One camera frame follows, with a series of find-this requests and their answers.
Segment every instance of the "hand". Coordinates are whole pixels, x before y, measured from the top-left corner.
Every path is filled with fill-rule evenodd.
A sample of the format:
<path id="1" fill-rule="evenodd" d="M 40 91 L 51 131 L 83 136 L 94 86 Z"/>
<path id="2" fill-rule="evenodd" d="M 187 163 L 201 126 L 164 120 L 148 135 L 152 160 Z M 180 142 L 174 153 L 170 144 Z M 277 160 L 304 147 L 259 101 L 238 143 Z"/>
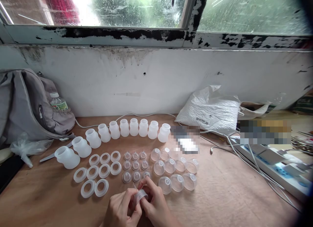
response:
<path id="1" fill-rule="evenodd" d="M 103 226 L 105 227 L 136 227 L 142 214 L 140 203 L 135 207 L 131 216 L 128 207 L 132 205 L 131 200 L 138 192 L 137 189 L 128 188 L 120 194 L 110 198 L 107 213 L 105 214 Z"/>
<path id="2" fill-rule="evenodd" d="M 150 177 L 146 176 L 139 182 L 138 189 L 143 189 L 149 196 L 140 200 L 141 206 L 146 212 L 154 227 L 179 227 L 181 223 L 174 217 L 166 204 L 163 191 L 156 186 Z"/>

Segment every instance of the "clear plastic bag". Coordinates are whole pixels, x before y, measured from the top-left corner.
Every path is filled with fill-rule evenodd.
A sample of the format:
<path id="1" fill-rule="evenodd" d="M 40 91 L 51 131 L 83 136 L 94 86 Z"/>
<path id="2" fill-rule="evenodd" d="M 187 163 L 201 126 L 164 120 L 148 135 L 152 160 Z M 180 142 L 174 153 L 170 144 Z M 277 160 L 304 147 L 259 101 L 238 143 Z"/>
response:
<path id="1" fill-rule="evenodd" d="M 52 144 L 52 140 L 43 140 L 37 142 L 30 142 L 28 140 L 28 135 L 23 132 L 17 141 L 12 142 L 10 145 L 10 150 L 19 155 L 21 159 L 30 167 L 33 167 L 31 160 L 28 158 L 29 155 L 37 155 L 45 152 Z"/>

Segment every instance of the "green label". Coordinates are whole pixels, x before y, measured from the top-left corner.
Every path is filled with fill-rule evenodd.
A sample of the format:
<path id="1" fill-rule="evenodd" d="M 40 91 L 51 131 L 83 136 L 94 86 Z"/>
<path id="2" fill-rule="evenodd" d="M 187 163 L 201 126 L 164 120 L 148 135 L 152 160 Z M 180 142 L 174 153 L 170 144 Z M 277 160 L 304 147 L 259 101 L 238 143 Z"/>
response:
<path id="1" fill-rule="evenodd" d="M 63 103 L 60 103 L 60 104 L 53 104 L 51 106 L 52 106 L 52 108 L 54 108 L 56 110 L 67 110 L 68 109 L 66 101 Z"/>

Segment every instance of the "window frame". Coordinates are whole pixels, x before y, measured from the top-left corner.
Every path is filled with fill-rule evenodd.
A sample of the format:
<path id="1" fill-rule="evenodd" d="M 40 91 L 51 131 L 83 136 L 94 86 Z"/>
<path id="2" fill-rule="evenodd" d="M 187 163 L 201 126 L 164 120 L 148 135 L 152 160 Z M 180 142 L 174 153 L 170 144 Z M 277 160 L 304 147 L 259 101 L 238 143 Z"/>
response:
<path id="1" fill-rule="evenodd" d="M 185 3 L 182 28 L 112 28 L 84 26 L 8 25 L 0 14 L 3 44 L 165 47 L 192 49 L 311 49 L 309 35 L 259 35 L 198 32 L 207 0 Z"/>

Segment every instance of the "gray backpack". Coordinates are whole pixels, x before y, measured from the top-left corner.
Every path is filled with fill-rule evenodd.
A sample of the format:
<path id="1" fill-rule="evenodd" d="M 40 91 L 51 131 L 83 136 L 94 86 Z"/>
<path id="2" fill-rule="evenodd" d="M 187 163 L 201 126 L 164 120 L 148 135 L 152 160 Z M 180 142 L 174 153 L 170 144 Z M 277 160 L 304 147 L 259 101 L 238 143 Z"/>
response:
<path id="1" fill-rule="evenodd" d="M 51 92 L 57 92 L 54 83 L 31 69 L 0 70 L 0 145 L 11 144 L 22 132 L 30 141 L 67 136 L 75 116 L 70 108 L 53 109 Z"/>

